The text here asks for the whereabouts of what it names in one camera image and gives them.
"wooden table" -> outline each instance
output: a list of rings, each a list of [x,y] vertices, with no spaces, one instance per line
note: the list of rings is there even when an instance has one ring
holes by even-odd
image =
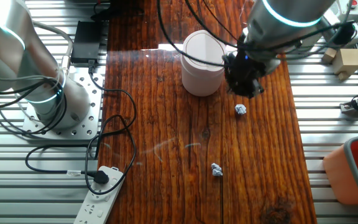
[[[250,4],[207,0],[239,36]],[[205,5],[193,7],[222,38],[229,35]],[[143,17],[114,19],[108,37],[106,87],[134,97],[131,127],[139,151],[108,223],[316,223],[295,104],[286,63],[261,80],[265,92],[251,100],[229,95],[226,84],[198,98],[181,84],[179,54],[167,46],[155,0],[140,3]],[[164,23],[177,43],[201,27],[184,1],[162,0]],[[235,116],[236,104],[247,114]],[[128,97],[107,93],[103,118],[134,109]],[[119,121],[107,131],[120,128]],[[123,170],[132,157],[127,136],[103,139],[99,165]],[[214,177],[211,164],[223,168]]]

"white cup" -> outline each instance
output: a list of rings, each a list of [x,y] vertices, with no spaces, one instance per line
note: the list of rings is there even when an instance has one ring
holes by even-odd
[[[183,51],[195,58],[223,65],[226,46],[207,31],[190,34],[183,43]],[[181,55],[181,81],[186,90],[195,96],[212,95],[221,86],[224,68],[196,62]]]

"metal mounting plate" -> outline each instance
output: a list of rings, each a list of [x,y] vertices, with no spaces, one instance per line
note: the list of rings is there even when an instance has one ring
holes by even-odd
[[[96,83],[102,86],[103,77],[99,74],[94,74],[93,76]],[[46,139],[51,139],[54,141],[59,141],[59,140],[67,141],[67,140],[89,140],[95,137],[96,133],[98,132],[102,90],[98,89],[93,84],[88,74],[79,73],[76,75],[71,75],[71,79],[83,85],[90,97],[91,106],[84,120],[79,124],[77,124],[76,126],[66,130],[56,130],[56,131],[52,130],[52,131],[48,131],[45,134],[37,135],[37,138],[30,138],[26,136],[25,137],[26,139],[31,141],[46,140]],[[37,117],[34,107],[30,104],[27,107],[27,113],[30,116],[34,116],[35,118]],[[24,124],[23,124],[24,130],[36,131],[43,127],[44,125],[41,122],[31,120],[28,117],[24,119]]]

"orange bin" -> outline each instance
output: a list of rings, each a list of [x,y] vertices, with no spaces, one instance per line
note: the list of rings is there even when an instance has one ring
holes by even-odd
[[[358,204],[358,138],[353,138],[323,160],[329,183],[339,202]]]

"electrical outlet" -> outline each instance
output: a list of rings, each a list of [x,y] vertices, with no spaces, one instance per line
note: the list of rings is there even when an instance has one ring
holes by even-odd
[[[93,182],[92,189],[95,192],[107,191],[122,177],[122,172],[119,172],[118,169],[114,167],[101,166],[99,170],[102,170],[109,176],[109,182],[107,184],[97,184]],[[105,195],[96,195],[89,191],[75,218],[74,224],[105,224],[112,206],[116,201],[121,185],[122,182],[112,192]]]

